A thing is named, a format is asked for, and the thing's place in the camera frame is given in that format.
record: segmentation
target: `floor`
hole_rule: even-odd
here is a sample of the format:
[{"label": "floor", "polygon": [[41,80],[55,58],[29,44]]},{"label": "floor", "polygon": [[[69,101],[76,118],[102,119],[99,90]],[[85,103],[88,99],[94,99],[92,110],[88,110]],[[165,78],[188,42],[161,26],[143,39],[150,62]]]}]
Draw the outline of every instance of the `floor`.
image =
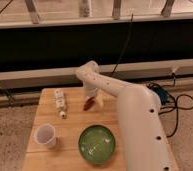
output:
[{"label": "floor", "polygon": [[[174,96],[187,93],[193,96],[193,87],[174,89]],[[181,106],[191,105],[187,98],[180,100]],[[29,139],[36,105],[0,109],[0,171],[20,171]],[[165,131],[172,131],[174,113],[161,116]],[[175,158],[182,171],[193,171],[193,110],[180,111],[179,129],[169,138]]]},{"label": "floor", "polygon": [[[0,10],[10,0],[0,0]],[[34,0],[41,20],[59,20],[78,18],[79,1],[69,0]],[[90,0],[92,17],[107,17],[112,15],[113,0]],[[166,0],[122,0],[121,15],[160,14]],[[175,0],[173,13],[193,12],[193,0]],[[0,14],[0,22],[30,21],[24,0],[14,0]]]},{"label": "floor", "polygon": [[0,171],[20,171],[37,106],[0,109]]}]

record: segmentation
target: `black cable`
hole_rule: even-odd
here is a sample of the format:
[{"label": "black cable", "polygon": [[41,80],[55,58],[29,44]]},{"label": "black cable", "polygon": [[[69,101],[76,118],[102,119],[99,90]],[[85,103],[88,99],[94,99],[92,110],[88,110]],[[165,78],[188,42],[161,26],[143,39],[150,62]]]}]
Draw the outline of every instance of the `black cable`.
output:
[{"label": "black cable", "polygon": [[122,60],[123,55],[125,54],[125,51],[126,51],[126,49],[127,49],[127,47],[128,47],[128,43],[129,43],[129,41],[130,41],[130,39],[131,39],[132,25],[133,25],[133,13],[131,14],[131,20],[130,20],[130,25],[129,25],[129,28],[128,28],[127,39],[126,39],[126,41],[125,41],[124,47],[122,48],[122,51],[121,51],[119,57],[118,57],[118,60],[117,60],[117,62],[116,62],[116,65],[115,65],[113,71],[110,73],[110,77],[112,77],[113,74],[115,73],[116,68],[117,68],[117,66],[119,65],[120,61]]},{"label": "black cable", "polygon": [[[150,89],[153,89],[153,88],[162,88],[162,86],[160,86],[159,84],[157,83],[153,83],[151,82],[149,85],[148,85],[148,88]],[[165,111],[161,111],[159,112],[159,115],[163,115],[163,114],[167,114],[167,113],[170,113],[174,110],[176,110],[176,122],[175,122],[175,126],[174,126],[174,129],[172,131],[171,134],[167,135],[168,138],[170,137],[173,137],[177,130],[178,130],[178,126],[179,126],[179,110],[192,110],[193,109],[193,104],[189,107],[182,107],[182,106],[179,106],[179,100],[182,98],[182,97],[188,97],[192,100],[193,102],[193,97],[188,95],[188,94],[180,94],[178,95],[176,98],[174,96],[172,96],[169,92],[167,92],[166,90],[164,90],[168,96],[168,98],[171,100],[169,101],[169,104],[171,104],[170,106],[163,106],[161,109],[165,109]]]},{"label": "black cable", "polygon": [[0,14],[13,2],[14,0],[10,0],[1,10]]}]

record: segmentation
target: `cup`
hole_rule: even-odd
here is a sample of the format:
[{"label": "cup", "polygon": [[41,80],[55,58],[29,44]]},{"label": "cup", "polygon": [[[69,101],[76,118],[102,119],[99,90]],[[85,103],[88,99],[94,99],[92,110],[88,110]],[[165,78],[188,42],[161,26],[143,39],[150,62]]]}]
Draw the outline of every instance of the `cup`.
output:
[{"label": "cup", "polygon": [[44,145],[46,148],[56,146],[55,129],[50,124],[39,126],[34,133],[34,141],[37,144]]}]

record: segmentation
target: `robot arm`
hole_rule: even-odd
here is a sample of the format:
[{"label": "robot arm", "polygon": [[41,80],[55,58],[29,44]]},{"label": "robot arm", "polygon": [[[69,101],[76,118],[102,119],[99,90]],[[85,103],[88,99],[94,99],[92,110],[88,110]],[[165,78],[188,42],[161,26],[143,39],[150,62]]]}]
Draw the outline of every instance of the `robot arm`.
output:
[{"label": "robot arm", "polygon": [[159,97],[145,86],[100,75],[94,61],[79,67],[76,75],[83,81],[89,97],[95,97],[98,88],[117,97],[127,171],[171,170],[166,137],[158,117]]}]

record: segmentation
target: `wooden table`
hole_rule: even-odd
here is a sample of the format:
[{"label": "wooden table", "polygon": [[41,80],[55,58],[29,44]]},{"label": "wooden table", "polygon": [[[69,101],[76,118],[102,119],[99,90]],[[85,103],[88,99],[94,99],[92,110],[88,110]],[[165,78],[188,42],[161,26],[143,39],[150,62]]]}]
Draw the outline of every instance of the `wooden table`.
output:
[{"label": "wooden table", "polygon": [[[55,89],[44,89],[41,93],[39,105],[36,112],[29,144],[27,147],[23,171],[125,171],[125,160],[121,136],[118,130],[116,99],[105,92],[99,91],[104,105],[96,104],[88,111],[83,111],[85,102],[82,88],[63,88],[67,109],[67,119],[58,116],[55,107]],[[56,129],[57,146],[48,150],[34,142],[35,129],[44,123],[52,124]],[[78,140],[82,131],[94,124],[108,127],[116,139],[116,150],[112,158],[103,165],[91,165],[87,163],[79,153]],[[178,167],[170,146],[167,143],[172,158],[173,170]]]}]

